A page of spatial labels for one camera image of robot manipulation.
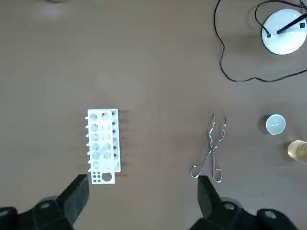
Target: brown table surface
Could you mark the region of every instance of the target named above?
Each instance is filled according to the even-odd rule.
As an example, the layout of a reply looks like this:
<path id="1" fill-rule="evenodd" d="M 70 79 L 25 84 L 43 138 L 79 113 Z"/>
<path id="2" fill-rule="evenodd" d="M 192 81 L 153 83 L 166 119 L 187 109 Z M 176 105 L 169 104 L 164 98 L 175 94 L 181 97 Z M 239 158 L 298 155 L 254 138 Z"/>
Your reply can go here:
<path id="1" fill-rule="evenodd" d="M 306 67 L 304 44 L 269 53 L 253 18 L 259 0 L 222 0 L 224 67 L 236 79 L 273 79 Z M 89 108 L 120 110 L 122 172 L 90 185 L 77 230 L 188 229 L 200 216 L 193 164 L 208 151 L 212 113 L 227 116 L 217 151 L 223 197 L 255 213 L 272 207 L 306 229 L 307 167 L 286 146 L 306 139 L 306 74 L 232 83 L 219 70 L 210 0 L 0 2 L 1 206 L 25 211 L 87 173 Z M 259 19 L 287 6 L 261 6 Z M 286 130 L 262 132 L 279 113 Z M 211 178 L 209 163 L 203 174 Z"/>

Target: black cable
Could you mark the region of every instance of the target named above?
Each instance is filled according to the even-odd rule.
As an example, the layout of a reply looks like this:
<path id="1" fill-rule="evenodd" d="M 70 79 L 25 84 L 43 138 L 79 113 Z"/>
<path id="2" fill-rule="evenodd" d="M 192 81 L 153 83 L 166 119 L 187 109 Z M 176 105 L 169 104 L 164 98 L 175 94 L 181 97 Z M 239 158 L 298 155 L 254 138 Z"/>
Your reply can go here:
<path id="1" fill-rule="evenodd" d="M 262 78 L 258 78 L 258 77 L 253 77 L 253 78 L 249 78 L 249 79 L 246 79 L 246 80 L 235 80 L 235 79 L 232 79 L 231 77 L 229 77 L 223 66 L 222 66 L 222 61 L 223 61 L 223 56 L 224 56 L 224 51 L 225 51 L 225 43 L 222 41 L 219 33 L 217 32 L 217 28 L 216 28 L 216 12 L 217 12 L 217 9 L 220 5 L 220 2 L 221 0 L 218 0 L 217 1 L 217 4 L 215 6 L 215 9 L 214 9 L 214 13 L 213 13 L 213 26 L 214 26 L 214 31 L 215 31 L 215 34 L 217 36 L 217 38 L 219 39 L 219 41 L 221 42 L 222 44 L 222 51 L 221 51 L 221 56 L 220 56 L 220 60 L 219 60 L 219 66 L 220 66 L 220 69 L 222 71 L 222 73 L 225 75 L 225 77 L 227 77 L 228 80 L 232 81 L 232 82 L 247 82 L 247 81 L 251 81 L 251 80 L 258 80 L 258 81 L 261 81 L 261 82 L 276 82 L 276 81 L 281 81 L 283 79 L 286 79 L 286 78 L 289 78 L 289 77 L 292 77 L 292 76 L 296 76 L 296 75 L 299 75 L 301 73 L 305 73 L 307 72 L 307 69 L 305 70 L 302 70 L 302 71 L 299 71 L 299 72 L 296 72 L 296 73 L 292 73 L 292 74 L 288 74 L 288 75 L 285 75 L 285 76 L 282 76 L 282 77 L 279 77 L 279 78 L 276 78 L 276 79 L 273 79 L 273 80 L 265 80 L 265 79 L 262 79 Z M 294 6 L 294 7 L 299 7 L 299 8 L 304 8 L 306 11 L 307 11 L 307 8 L 305 6 L 305 4 L 302 2 L 302 0 L 300 0 L 300 3 L 301 5 L 297 5 L 297 4 L 293 4 L 291 2 L 287 2 L 287 1 L 282 1 L 282 0 L 267 0 L 267 1 L 263 1 L 261 2 L 260 4 L 257 5 L 257 7 L 255 8 L 255 20 L 257 21 L 257 23 L 261 26 L 262 29 L 265 30 L 265 32 L 267 33 L 267 35 L 271 36 L 271 34 L 269 33 L 269 31 L 263 26 L 262 23 L 259 22 L 259 20 L 257 19 L 257 10 L 258 10 L 258 7 L 262 4 L 265 4 L 265 3 L 269 3 L 269 2 L 279 2 L 279 3 L 284 3 L 284 4 L 288 4 L 290 6 Z"/>

